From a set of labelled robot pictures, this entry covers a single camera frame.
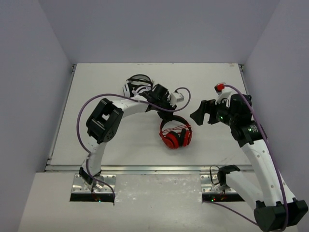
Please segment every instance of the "red headphones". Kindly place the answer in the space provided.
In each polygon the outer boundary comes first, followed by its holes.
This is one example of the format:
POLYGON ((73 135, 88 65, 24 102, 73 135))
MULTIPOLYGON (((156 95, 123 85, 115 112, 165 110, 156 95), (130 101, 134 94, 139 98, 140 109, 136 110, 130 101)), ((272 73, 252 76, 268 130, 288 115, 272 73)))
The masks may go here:
POLYGON ((171 149, 176 149, 180 146, 187 146, 190 144, 192 139, 191 125, 184 118, 173 115, 170 120, 163 120, 161 122, 160 137, 162 138, 163 142, 171 149), (171 121, 181 122, 184 125, 177 126, 172 129, 165 129, 162 131, 164 125, 171 121))

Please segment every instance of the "gray wall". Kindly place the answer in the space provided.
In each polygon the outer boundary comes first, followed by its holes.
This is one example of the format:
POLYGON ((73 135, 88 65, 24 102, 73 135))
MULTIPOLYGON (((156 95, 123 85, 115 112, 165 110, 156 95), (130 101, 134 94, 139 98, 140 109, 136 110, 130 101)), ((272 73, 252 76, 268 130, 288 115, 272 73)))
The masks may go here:
POLYGON ((46 163, 70 78, 37 0, 0 1, 0 231, 17 231, 46 163))
POLYGON ((72 62, 238 62, 279 0, 40 0, 72 62))
MULTIPOLYGON (((281 172, 309 203, 309 1, 281 0, 245 65, 245 80, 281 172)), ((301 232, 309 231, 309 216, 301 232)))

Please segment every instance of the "robotic arm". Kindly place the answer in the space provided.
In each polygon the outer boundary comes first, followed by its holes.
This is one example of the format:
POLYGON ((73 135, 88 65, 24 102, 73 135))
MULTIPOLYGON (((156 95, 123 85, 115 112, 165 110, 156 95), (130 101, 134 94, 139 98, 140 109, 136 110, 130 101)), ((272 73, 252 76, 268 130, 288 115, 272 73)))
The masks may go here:
POLYGON ((99 175, 101 172, 101 161, 105 147, 116 135, 123 118, 136 113, 156 110, 160 118, 168 120, 173 115, 176 104, 183 100, 184 96, 181 93, 177 91, 169 93, 160 84, 149 91, 130 98, 130 100, 110 101, 106 98, 102 99, 86 122, 90 155, 87 156, 80 167, 79 174, 81 177, 89 185, 93 184, 92 176, 99 175))
MULTIPOLYGON (((224 83, 216 85, 215 90, 218 98, 203 100, 190 117, 200 126, 203 124, 204 115, 209 114, 209 124, 223 122, 231 128, 231 134, 248 157, 262 191, 255 187, 236 165, 219 169, 217 176, 220 189, 233 188, 254 211, 257 225, 264 232, 283 227, 287 213, 283 205, 285 197, 289 214, 287 226, 296 225, 308 211, 306 202, 297 200, 281 177, 285 196, 282 195, 269 150, 241 96, 232 95, 230 106, 227 107, 226 100, 231 91, 225 88, 224 83)), ((251 96, 244 97, 251 105, 251 96)))

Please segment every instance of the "purple cable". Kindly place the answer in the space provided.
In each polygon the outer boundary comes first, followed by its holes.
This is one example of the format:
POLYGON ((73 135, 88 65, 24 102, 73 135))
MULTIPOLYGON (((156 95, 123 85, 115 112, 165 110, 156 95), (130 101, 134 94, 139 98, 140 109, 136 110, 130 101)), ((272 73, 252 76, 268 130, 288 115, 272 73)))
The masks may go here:
POLYGON ((285 195, 285 191, 284 191, 284 187, 283 187, 283 182, 282 182, 282 179, 281 179, 281 176, 280 176, 280 172, 279 172, 279 169, 278 169, 278 165, 277 165, 277 162, 276 162, 276 159, 275 157, 273 156, 273 152, 270 148, 270 145, 269 145, 269 142, 267 140, 267 137, 261 127, 261 124, 259 123, 259 121, 257 120, 257 117, 256 117, 256 114, 255 114, 255 111, 253 110, 253 108, 250 106, 249 102, 247 101, 247 99, 243 96, 243 94, 237 89, 235 88, 234 86, 231 86, 231 85, 226 85, 224 84, 225 87, 229 87, 233 90, 235 90, 240 96, 241 98, 244 100, 244 102, 246 103, 246 105, 248 106, 248 108, 250 109, 251 113, 252 113, 252 116, 253 118, 255 119, 256 121, 256 124, 257 124, 257 128, 258 130, 260 131, 262 137, 263 137, 263 140, 265 141, 265 144, 266 144, 266 147, 269 151, 269 154, 270 154, 270 157, 271 157, 271 160, 274 164, 274 168, 275 168, 275 171, 276 171, 276 174, 277 174, 277 177, 278 177, 278 181, 279 181, 279 185, 280 185, 280 189, 281 189, 281 193, 282 193, 282 198, 283 198, 283 205, 284 205, 284 209, 285 209, 285 220, 284 220, 284 225, 282 227, 282 229, 279 230, 279 232, 282 232, 286 229, 287 225, 288 225, 288 221, 289 221, 289 211, 288 211, 288 204, 287 204, 287 200, 286 200, 286 195, 285 195))
POLYGON ((177 90, 179 90, 179 89, 185 89, 185 90, 187 90, 187 92, 188 92, 188 94, 189 94, 189 98, 188 98, 187 103, 186 103, 182 108, 180 108, 180 109, 178 109, 178 110, 168 110, 168 109, 164 109, 164 108, 159 107, 159 106, 157 106, 157 105, 155 105, 155 104, 152 104, 152 103, 150 103, 150 102, 143 101, 143 100, 140 100, 140 101, 139 101, 139 100, 131 99, 131 98, 128 98, 128 97, 119 95, 119 94, 114 94, 114 93, 103 93, 103 94, 99 94, 99 95, 96 95, 96 96, 90 98, 88 101, 85 102, 85 104, 82 106, 81 110, 79 111, 78 116, 77 116, 77 122, 76 122, 76 133, 77 133, 77 138, 78 138, 78 141, 79 141, 80 145, 82 146, 82 148, 83 148, 87 153, 89 153, 89 155, 88 155, 88 157, 87 157, 87 160, 86 160, 86 169, 87 169, 88 175, 89 175, 90 178, 92 178, 93 180, 96 180, 96 181, 98 181, 98 182, 100 182, 100 183, 102 183, 102 184, 108 186, 108 187, 112 190, 112 194, 113 194, 113 197, 114 197, 114 198, 115 198, 114 189, 113 189, 109 184, 105 183, 104 181, 99 180, 99 179, 96 179, 96 178, 90 173, 90 171, 89 171, 89 162, 88 162, 88 160, 89 160, 89 158, 90 158, 90 156, 91 156, 91 152, 87 149, 87 147, 86 147, 86 146, 84 145, 84 143, 82 142, 82 138, 81 138, 81 134, 80 134, 80 130, 79 130, 79 125, 80 125, 80 121, 81 121, 81 116, 82 116, 82 113, 83 113, 84 109, 86 108, 86 106, 87 106, 90 102, 92 102, 93 100, 95 100, 95 99, 97 99, 97 98, 101 98, 101 97, 105 97, 105 96, 114 96, 114 97, 119 97, 119 98, 128 99, 128 100, 131 100, 131 101, 133 101, 133 102, 142 102, 142 103, 151 105, 151 106, 153 106, 153 107, 155 107, 155 108, 157 108, 157 109, 159 109, 159 110, 166 111, 166 112, 177 112, 177 111, 181 111, 181 110, 183 110, 185 107, 187 107, 187 105, 189 104, 189 102, 190 102, 190 100, 191 100, 191 92, 190 92, 190 90, 189 90, 188 88, 186 88, 186 87, 180 87, 180 88, 177 88, 177 89, 175 90, 175 92, 176 92, 177 90))
POLYGON ((210 203, 210 204, 215 204, 215 205, 221 206, 221 207, 223 207, 223 208, 225 208, 225 209, 228 209, 228 210, 232 211, 233 213, 235 213, 235 214, 237 214, 237 215, 243 217, 243 218, 246 219, 247 221, 249 221, 249 222, 251 222, 252 224, 254 224, 254 225, 257 226, 257 223, 255 223, 255 222, 252 221, 251 219, 247 218, 246 216, 242 215, 241 213, 237 212, 236 210, 231 209, 230 207, 227 207, 227 206, 225 206, 225 205, 223 205, 223 204, 218 204, 217 202, 207 202, 207 201, 203 201, 203 203, 210 203))

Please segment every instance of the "purple hose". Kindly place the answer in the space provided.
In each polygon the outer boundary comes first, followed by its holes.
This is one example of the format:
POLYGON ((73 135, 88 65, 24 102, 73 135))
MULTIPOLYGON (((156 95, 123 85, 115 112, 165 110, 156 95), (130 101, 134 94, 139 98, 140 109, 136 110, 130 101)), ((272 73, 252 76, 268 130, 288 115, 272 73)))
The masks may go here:
POLYGON ((219 203, 217 203, 217 202, 207 202, 207 201, 203 201, 203 203, 210 203, 210 204, 215 204, 215 205, 221 206, 221 207, 223 207, 223 208, 225 208, 225 209, 228 209, 228 210, 232 211, 233 213, 235 213, 235 214, 237 214, 237 215, 243 217, 243 218, 246 219, 247 221, 249 221, 249 222, 251 222, 252 224, 254 224, 254 225, 257 226, 257 223, 255 223, 255 222, 252 221, 251 219, 247 218, 246 216, 242 215, 241 213, 237 212, 236 210, 234 210, 234 209, 232 209, 232 208, 230 208, 230 207, 227 207, 227 206, 225 206, 225 205, 223 205, 223 204, 219 204, 219 203))
POLYGON ((76 133, 77 133, 77 138, 78 138, 78 141, 80 143, 80 145, 82 146, 82 148, 87 152, 89 153, 88 157, 87 157, 87 160, 86 160, 86 169, 87 169, 87 172, 88 172, 88 175, 90 176, 90 178, 92 178, 93 180, 96 180, 106 186, 108 186, 111 190, 112 190, 112 194, 113 194, 113 197, 115 198, 115 192, 114 192, 114 189, 109 185, 107 184, 106 182, 102 181, 102 180, 99 180, 99 179, 96 179, 91 173, 90 173, 90 170, 89 170, 89 158, 91 156, 91 152, 87 149, 87 147, 84 145, 84 143, 82 142, 82 138, 81 138, 81 134, 80 134, 80 130, 79 130, 79 125, 80 125, 80 121, 81 121, 81 116, 82 116, 82 113, 84 111, 84 109, 86 108, 86 106, 92 102, 93 100, 97 99, 97 98, 101 98, 101 97, 105 97, 105 96, 114 96, 114 97, 119 97, 119 98, 124 98, 124 99, 128 99, 128 100, 131 100, 133 102, 142 102, 142 103, 145 103, 145 104, 148 104, 148 105, 151 105, 159 110, 163 110, 163 111, 166 111, 166 112, 177 112, 177 111, 181 111, 183 110, 185 107, 187 107, 187 105, 189 104, 190 100, 191 100, 191 92, 188 88, 186 87, 180 87, 180 88, 177 88, 175 91, 179 90, 179 89, 185 89, 187 90, 188 94, 189 94, 189 98, 188 98, 188 101, 187 103, 180 109, 178 110, 168 110, 168 109, 164 109, 164 108, 161 108, 155 104, 152 104, 150 102, 147 102, 147 101, 139 101, 139 100, 135 100, 135 99, 131 99, 131 98, 128 98, 128 97, 125 97, 125 96, 122 96, 122 95, 119 95, 119 94, 114 94, 114 93, 104 93, 104 94, 99 94, 99 95, 96 95, 92 98, 90 98, 88 101, 85 102, 85 104, 82 106, 81 110, 79 111, 78 113, 78 116, 77 116, 77 122, 76 122, 76 133))
POLYGON ((256 117, 256 114, 255 114, 255 111, 253 110, 253 108, 250 106, 250 104, 248 103, 247 99, 243 96, 243 94, 237 89, 235 88, 234 86, 231 86, 231 85, 224 85, 225 87, 229 87, 233 90, 235 90, 240 96, 241 98, 244 100, 244 102, 246 103, 246 105, 248 106, 248 108, 250 109, 251 113, 252 113, 252 116, 253 118, 255 119, 256 121, 256 124, 257 124, 257 128, 259 129, 262 137, 263 137, 263 140, 265 141, 265 144, 267 146, 267 149, 269 151, 269 154, 270 154, 270 157, 271 157, 271 160, 274 164, 274 168, 275 168, 275 171, 276 171, 276 174, 277 174, 277 177, 278 177, 278 181, 279 181, 279 185, 280 185, 280 189, 281 189, 281 193, 282 193, 282 198, 283 198, 283 205, 284 205, 284 209, 285 209, 285 220, 284 220, 284 225, 282 227, 282 229, 279 230, 279 232, 282 232, 286 229, 287 225, 288 225, 288 221, 289 221, 289 211, 288 211, 288 204, 287 204, 287 200, 286 200, 286 195, 285 195, 285 191, 284 191, 284 187, 283 187, 283 182, 282 182, 282 179, 281 179, 281 176, 280 176, 280 172, 279 172, 279 169, 278 169, 278 165, 277 165, 277 162, 276 162, 276 159, 273 155, 273 152, 270 148, 270 145, 269 145, 269 142, 267 140, 267 137, 261 127, 261 124, 259 123, 259 121, 257 120, 257 117, 256 117))

